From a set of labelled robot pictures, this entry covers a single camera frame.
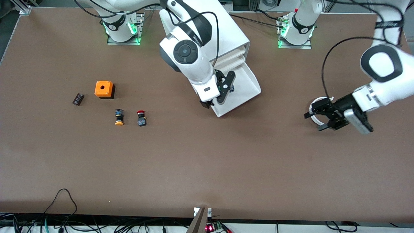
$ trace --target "cable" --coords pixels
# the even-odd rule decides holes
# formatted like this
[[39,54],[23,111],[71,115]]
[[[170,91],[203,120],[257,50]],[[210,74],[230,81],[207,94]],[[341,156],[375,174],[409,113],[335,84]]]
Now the cable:
[[277,18],[275,18],[275,17],[272,17],[272,16],[268,15],[266,12],[264,12],[264,11],[262,11],[262,10],[260,10],[260,9],[257,9],[256,11],[258,11],[258,12],[262,12],[263,14],[265,14],[265,15],[266,15],[266,17],[268,17],[268,18],[270,18],[270,19],[277,20]]
[[262,0],[262,3],[268,7],[274,7],[278,0]]
[[108,10],[108,9],[106,9],[106,8],[104,8],[104,7],[102,7],[101,5],[99,5],[98,3],[94,2],[93,0],[89,0],[89,1],[90,1],[90,2],[92,2],[93,4],[97,5],[99,8],[101,8],[101,9],[103,9],[103,10],[106,10],[107,12],[109,12],[109,13],[112,13],[112,14],[116,15],[116,12],[110,11],[110,10]]
[[412,3],[410,3],[409,5],[408,5],[408,7],[405,9],[405,11],[408,11],[412,6],[414,5],[414,2],[412,2]]
[[232,14],[229,14],[229,15],[231,15],[231,16],[233,16],[233,17],[237,17],[237,18],[241,18],[241,19],[249,20],[249,21],[252,21],[252,22],[256,22],[256,23],[259,23],[259,24],[265,24],[265,25],[269,25],[269,26],[273,26],[273,27],[283,28],[283,26],[282,26],[282,25],[269,24],[269,23],[265,23],[265,22],[257,21],[257,20],[254,20],[254,19],[249,19],[249,18],[245,18],[245,17],[242,17],[242,16],[238,16],[238,15],[232,15]]
[[[335,225],[336,228],[330,227],[328,225],[328,222],[332,222]],[[356,226],[356,225],[355,225],[355,229],[349,231],[349,230],[344,230],[344,229],[339,228],[338,224],[334,221],[325,221],[325,224],[329,229],[334,230],[334,231],[338,231],[339,233],[342,233],[342,231],[343,232],[348,232],[348,233],[354,233],[358,230],[358,226]]]
[[389,224],[393,225],[394,227],[398,227],[398,228],[400,228],[399,226],[397,226],[397,225],[395,225],[395,224],[392,224],[392,223],[389,223]]
[[92,216],[92,219],[94,220],[94,223],[95,223],[96,227],[97,227],[97,228],[98,228],[98,230],[99,230],[99,233],[102,233],[101,229],[99,228],[98,224],[97,224],[97,223],[96,223],[96,221],[95,221],[94,216],[93,216],[93,215],[91,215],[91,216]]
[[138,12],[138,11],[140,11],[140,10],[142,10],[142,9],[146,8],[146,7],[149,7],[149,6],[159,6],[159,4],[151,4],[151,5],[144,6],[144,7],[140,8],[140,9],[133,10],[133,11],[128,12],[128,13],[119,13],[119,12],[112,12],[112,11],[110,11],[110,10],[108,10],[108,9],[106,9],[106,8],[104,8],[104,7],[100,6],[100,5],[98,5],[98,4],[96,4],[94,1],[92,1],[92,0],[91,0],[91,2],[92,2],[92,3],[94,3],[95,5],[97,5],[99,8],[101,8],[101,9],[103,9],[103,10],[105,10],[105,11],[109,12],[109,13],[112,13],[112,15],[108,15],[108,16],[100,16],[100,15],[95,15],[95,14],[92,14],[91,12],[87,11],[85,8],[83,8],[83,6],[81,6],[81,5],[79,4],[79,2],[78,2],[77,0],[73,0],[73,1],[76,3],[76,5],[77,5],[79,8],[81,8],[81,9],[82,9],[83,11],[85,11],[87,14],[89,14],[89,15],[91,15],[91,16],[93,16],[93,17],[96,17],[96,18],[101,18],[101,19],[106,19],[106,18],[110,18],[110,17],[117,16],[117,15],[131,15],[131,14],[136,13],[136,12]]
[[[170,10],[168,10],[168,9],[167,9],[167,11],[168,11],[168,14],[170,15],[171,23],[174,26],[178,26],[178,24],[174,23],[174,21],[173,21],[173,18],[171,16],[171,13],[172,12]],[[184,21],[182,23],[186,24],[186,23],[190,22],[191,20],[193,20],[193,19],[195,19],[195,18],[197,18],[197,17],[199,17],[200,15],[203,15],[203,14],[212,14],[216,18],[216,25],[217,25],[217,52],[216,52],[216,58],[214,59],[214,62],[213,62],[213,67],[214,67],[216,65],[217,59],[219,59],[219,19],[217,18],[217,15],[214,12],[211,12],[211,11],[201,12],[201,13],[198,13],[196,16],[194,16],[194,17],[190,18],[189,20],[186,20],[186,21]]]
[[[368,10],[370,10],[370,11],[372,11],[372,12],[376,13],[376,14],[379,16],[379,18],[381,19],[381,22],[384,22],[384,18],[382,17],[382,15],[381,15],[378,11],[375,11],[374,9],[367,7],[366,5],[379,5],[379,6],[386,6],[386,7],[390,7],[390,8],[393,8],[393,9],[395,9],[395,10],[397,10],[397,11],[399,12],[400,17],[401,17],[401,22],[402,22],[402,25],[404,25],[404,14],[403,14],[403,12],[402,12],[402,11],[401,11],[398,7],[393,6],[393,5],[390,5],[390,4],[386,4],[386,3],[361,3],[361,2],[356,2],[356,1],[354,1],[354,0],[350,0],[351,2],[340,2],[340,1],[338,1],[338,0],[326,0],[326,1],[328,1],[328,2],[334,2],[334,3],[339,3],[339,4],[345,4],[345,5],[359,5],[359,6],[363,7],[363,8],[365,8],[365,9],[368,9]],[[389,28],[392,28],[392,27],[382,28],[382,29],[383,29],[383,37],[384,37],[384,39],[385,39],[388,43],[390,43],[390,42],[389,42],[389,41],[387,40],[387,38],[385,37],[385,30],[386,30],[386,29],[389,29]],[[401,38],[402,38],[402,26],[401,26],[401,27],[399,27],[399,28],[400,28],[400,34],[399,34],[399,37],[398,37],[398,43],[397,43],[397,45],[398,45],[398,46],[400,46],[400,45],[401,45]]]
[[111,18],[111,17],[116,16],[116,14],[112,14],[112,15],[108,15],[108,16],[94,15],[94,14],[92,14],[91,12],[87,11],[85,8],[83,8],[83,6],[81,6],[81,5],[79,4],[79,2],[78,2],[78,1],[76,1],[76,0],[73,0],[73,1],[76,3],[76,5],[78,5],[78,7],[79,7],[79,8],[81,8],[81,9],[82,9],[83,11],[85,11],[88,15],[91,15],[91,16],[93,16],[93,17],[96,17],[96,18],[101,18],[101,19],[105,19],[105,18]]
[[48,220],[47,219],[45,219],[45,229],[46,229],[46,233],[50,233],[49,232]]
[[326,64],[326,60],[328,59],[328,56],[329,56],[329,54],[332,52],[332,50],[335,48],[335,47],[337,47],[338,45],[340,45],[340,44],[342,44],[342,43],[344,43],[344,42],[346,42],[346,41],[350,41],[350,40],[355,40],[355,39],[369,39],[369,40],[379,40],[379,41],[384,41],[384,42],[386,42],[387,43],[387,41],[386,40],[384,40],[384,39],[378,39],[378,38],[374,38],[374,37],[368,37],[368,36],[354,36],[354,37],[349,37],[349,38],[347,38],[347,39],[343,39],[343,40],[341,40],[341,41],[339,41],[338,43],[336,43],[334,46],[332,46],[332,48],[328,51],[328,53],[326,54],[326,56],[325,56],[325,58],[323,59],[323,63],[322,63],[322,70],[321,70],[321,78],[322,78],[322,86],[323,86],[323,89],[324,89],[324,91],[325,91],[325,95],[326,95],[326,97],[328,97],[328,99],[329,99],[329,95],[328,95],[328,91],[327,91],[327,89],[326,89],[326,84],[325,84],[325,64]]

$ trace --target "power cable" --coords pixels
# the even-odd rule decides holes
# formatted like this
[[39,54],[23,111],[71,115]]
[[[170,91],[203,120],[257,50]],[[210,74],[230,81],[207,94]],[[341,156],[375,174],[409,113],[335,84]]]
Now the power cable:
[[269,25],[269,26],[273,26],[273,27],[283,28],[282,25],[269,24],[269,23],[265,23],[265,22],[262,22],[262,21],[257,21],[257,20],[254,20],[254,19],[249,19],[249,18],[245,18],[245,17],[242,17],[242,16],[233,15],[233,14],[229,14],[229,15],[231,15],[233,17],[249,20],[249,21],[252,21],[252,22],[255,22],[255,23],[259,23],[259,24],[264,24],[264,25]]
[[268,17],[268,18],[270,18],[270,19],[277,20],[277,18],[275,18],[275,17],[272,17],[272,16],[268,15],[265,11],[262,11],[262,10],[260,10],[260,9],[257,9],[256,11],[258,11],[258,12],[262,12],[264,15],[266,15],[266,17]]
[[[403,14],[403,12],[398,7],[396,7],[394,5],[391,5],[391,4],[386,4],[386,3],[362,3],[362,2],[356,2],[354,0],[349,0],[350,2],[340,2],[338,0],[326,0],[326,1],[333,2],[333,3],[339,3],[339,4],[344,4],[344,5],[359,5],[359,6],[363,7],[363,8],[365,8],[365,9],[368,9],[368,10],[376,13],[379,16],[379,18],[381,19],[381,22],[384,22],[384,17],[378,11],[376,11],[376,10],[370,8],[370,7],[367,7],[367,5],[385,6],[385,7],[390,7],[390,8],[395,9],[396,11],[398,11],[398,13],[400,14],[400,17],[401,17],[400,34],[399,34],[399,39],[398,39],[397,45],[399,46],[401,44],[401,37],[402,37],[402,30],[401,30],[401,28],[404,25],[404,14]],[[388,43],[390,43],[390,42],[385,37],[385,30],[386,29],[389,29],[389,28],[393,28],[393,27],[385,27],[385,28],[382,28],[383,29],[383,37],[384,37],[384,39]]]
[[339,41],[338,43],[336,43],[334,46],[332,46],[332,48],[328,51],[325,58],[323,59],[322,70],[321,70],[322,86],[323,86],[323,89],[325,91],[325,95],[326,95],[326,97],[328,98],[329,101],[331,101],[330,98],[329,98],[330,95],[328,95],[328,91],[327,91],[326,84],[325,84],[325,64],[326,64],[326,60],[328,59],[328,56],[332,52],[332,50],[334,48],[336,48],[338,45],[340,45],[340,44],[342,44],[346,41],[355,40],[355,39],[379,40],[379,41],[383,41],[383,42],[387,43],[387,41],[384,40],[384,39],[378,39],[378,38],[368,37],[368,36],[354,36],[354,37],[349,37],[347,39],[343,39],[343,40]]
[[[333,227],[329,226],[328,222],[332,222],[335,225],[336,228],[333,228]],[[338,231],[339,233],[342,233],[342,232],[354,233],[358,230],[358,226],[356,226],[356,225],[355,225],[355,229],[349,231],[349,230],[344,230],[344,229],[339,228],[338,224],[334,221],[325,221],[325,224],[329,229],[334,230],[334,231]]]

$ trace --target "black wire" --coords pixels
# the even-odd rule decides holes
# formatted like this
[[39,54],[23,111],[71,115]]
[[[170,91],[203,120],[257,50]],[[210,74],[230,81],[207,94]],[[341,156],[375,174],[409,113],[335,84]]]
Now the black wire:
[[408,11],[412,6],[414,5],[414,2],[410,3],[407,8],[405,9],[405,11]]
[[101,5],[99,5],[99,4],[97,4],[96,2],[94,2],[93,0],[89,0],[90,2],[92,2],[93,4],[95,4],[95,5],[97,5],[99,8],[101,8],[101,9],[103,9],[103,10],[106,10],[107,12],[109,12],[109,13],[112,13],[112,14],[116,14],[115,12],[113,12],[113,11],[110,11],[110,10],[108,10],[108,9],[106,9],[106,8],[104,8],[104,7],[102,7]]
[[258,11],[258,12],[262,12],[263,14],[265,14],[265,15],[266,15],[266,17],[268,17],[268,18],[270,18],[270,19],[277,20],[277,18],[275,18],[275,17],[272,17],[272,16],[268,15],[265,11],[262,11],[262,10],[260,10],[260,9],[257,9],[256,11]]
[[96,227],[97,227],[97,228],[98,228],[98,230],[99,230],[99,233],[102,233],[101,229],[99,228],[98,224],[97,224],[97,223],[96,223],[96,221],[95,221],[94,216],[93,216],[93,215],[91,215],[91,216],[92,216],[92,219],[93,219],[93,220],[94,220],[94,222],[95,222]]
[[85,8],[83,8],[83,6],[81,6],[81,5],[79,4],[79,2],[78,2],[77,0],[73,0],[73,1],[76,3],[76,5],[77,5],[79,8],[81,8],[81,9],[82,9],[83,11],[85,11],[87,14],[89,14],[89,15],[91,15],[91,16],[93,16],[93,17],[96,17],[96,18],[100,18],[100,19],[111,18],[111,17],[117,16],[117,15],[131,15],[131,14],[136,13],[136,12],[138,12],[138,11],[140,11],[140,10],[142,10],[142,9],[146,8],[146,7],[149,7],[149,6],[159,6],[159,4],[151,4],[151,5],[144,6],[144,7],[140,8],[140,9],[137,9],[137,10],[134,10],[134,11],[131,11],[131,12],[125,13],[125,14],[117,14],[117,13],[115,13],[115,12],[112,12],[112,11],[110,11],[110,10],[108,10],[108,9],[106,9],[106,8],[104,8],[104,7],[100,6],[100,5],[98,5],[98,4],[96,4],[95,2],[93,2],[93,1],[91,0],[91,2],[92,2],[92,3],[94,3],[95,5],[97,5],[98,7],[100,7],[101,9],[103,9],[103,10],[105,10],[105,11],[109,12],[109,13],[112,13],[112,15],[108,15],[108,16],[100,16],[100,15],[95,15],[95,14],[92,14],[91,12],[87,11]]
[[46,210],[43,212],[43,215],[45,215],[46,214],[46,212],[48,211],[48,209],[55,203],[55,201],[56,201],[56,199],[58,198],[58,195],[59,195],[59,193],[61,192],[61,191],[63,191],[63,190],[65,190],[66,192],[67,192],[67,194],[69,194],[69,198],[70,198],[70,200],[72,201],[72,203],[73,203],[73,205],[75,206],[75,211],[73,211],[73,213],[72,214],[70,214],[69,216],[71,216],[71,215],[74,215],[75,213],[76,213],[76,211],[77,211],[77,204],[76,204],[76,202],[73,200],[73,198],[72,198],[72,195],[70,194],[70,192],[69,192],[69,190],[67,190],[67,189],[65,189],[65,188],[63,188],[63,189],[60,189],[57,193],[56,193],[56,196],[55,196],[55,198],[53,199],[53,201],[52,201],[52,203],[46,208]]
[[[328,222],[332,222],[332,223],[335,225],[335,227],[336,227],[336,228],[330,227],[330,226],[328,225]],[[354,232],[356,232],[356,231],[358,230],[358,226],[356,226],[356,225],[355,225],[355,229],[353,229],[353,230],[349,231],[349,230],[344,230],[344,229],[339,228],[338,224],[337,224],[336,222],[334,222],[334,221],[325,221],[325,224],[326,224],[326,226],[327,226],[329,229],[334,230],[334,231],[338,231],[339,233],[341,233],[342,231],[343,231],[343,232],[354,233]]]
[[[178,24],[174,23],[173,18],[171,17],[171,13],[172,12],[170,10],[168,10],[168,9],[167,9],[167,11],[168,11],[168,14],[170,15],[171,23],[174,26],[178,26]],[[217,18],[217,15],[214,12],[205,11],[205,12],[198,13],[196,16],[191,17],[190,19],[188,19],[188,20],[186,20],[184,22],[181,22],[181,23],[186,24],[186,23],[190,22],[191,20],[193,20],[193,19],[195,19],[195,18],[197,18],[197,17],[199,17],[200,15],[203,15],[203,14],[212,14],[216,18],[216,25],[217,25],[217,52],[216,52],[216,58],[215,58],[215,60],[213,62],[213,67],[214,67],[216,65],[217,59],[219,59],[219,19]]]
[[259,24],[265,24],[265,25],[269,25],[269,26],[273,26],[273,27],[283,28],[283,26],[282,26],[282,25],[269,24],[269,23],[265,23],[265,22],[257,21],[257,20],[254,20],[254,19],[249,19],[249,18],[245,18],[245,17],[242,17],[242,16],[238,16],[238,15],[232,15],[232,14],[229,14],[229,15],[231,15],[231,16],[233,16],[233,17],[237,17],[237,18],[241,18],[241,19],[249,20],[249,21],[252,21],[252,22],[255,22],[255,23],[259,23]]
[[355,39],[379,40],[379,41],[384,41],[384,42],[387,43],[387,41],[384,40],[384,39],[378,39],[378,38],[368,37],[368,36],[354,36],[354,37],[349,37],[347,39],[343,39],[343,40],[339,41],[338,43],[336,43],[334,46],[332,46],[332,48],[328,51],[328,53],[326,54],[325,58],[323,59],[322,70],[321,70],[322,86],[323,86],[323,89],[325,91],[325,95],[326,95],[326,97],[328,98],[329,101],[330,101],[330,98],[329,98],[329,95],[328,95],[328,91],[326,89],[325,77],[324,77],[324,75],[325,75],[325,64],[326,64],[326,60],[328,59],[329,54],[332,52],[332,50],[335,47],[337,47],[338,45],[340,45],[340,44],[342,44],[342,43],[344,43],[346,41],[355,40]]
[[[328,2],[334,2],[334,3],[339,3],[339,4],[345,4],[345,5],[359,5],[361,7],[364,7],[365,9],[368,9],[368,10],[376,13],[379,16],[379,18],[381,19],[381,22],[384,22],[384,18],[382,17],[382,15],[378,11],[375,11],[374,9],[367,7],[366,5],[378,5],[378,6],[390,7],[390,8],[393,8],[393,9],[395,9],[395,10],[398,11],[398,13],[400,14],[400,17],[401,17],[402,25],[404,25],[404,13],[398,7],[396,7],[394,5],[391,5],[391,4],[386,4],[386,3],[361,3],[361,2],[356,2],[354,0],[350,0],[351,2],[340,2],[338,0],[326,0],[326,1],[328,1]],[[386,29],[389,29],[389,28],[392,28],[392,27],[383,28],[383,37],[384,37],[384,39],[388,43],[390,43],[390,42],[385,37],[385,30]],[[399,27],[399,28],[400,28],[400,33],[399,33],[399,36],[398,36],[398,43],[397,43],[397,45],[400,46],[401,45],[401,38],[402,38],[402,26]]]
[[398,228],[399,228],[399,226],[397,226],[397,225],[395,225],[395,224],[392,224],[392,223],[389,223],[389,224],[393,225],[394,227],[398,227]]

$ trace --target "brown table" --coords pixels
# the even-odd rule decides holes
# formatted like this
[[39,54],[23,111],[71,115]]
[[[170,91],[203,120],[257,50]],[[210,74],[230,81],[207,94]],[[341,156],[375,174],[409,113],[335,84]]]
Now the brown table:
[[[106,45],[98,21],[76,8],[21,17],[0,66],[0,211],[43,212],[65,187],[80,214],[191,217],[208,206],[220,218],[414,222],[412,97],[370,113],[367,136],[352,126],[318,132],[303,118],[324,95],[328,49],[372,36],[374,15],[321,15],[312,50],[278,49],[273,27],[235,19],[262,93],[221,118],[160,58],[157,13],[140,46]],[[332,53],[330,94],[369,82],[359,58],[370,44]],[[116,84],[114,100],[94,96],[97,80]],[[51,208],[71,211],[63,194]]]

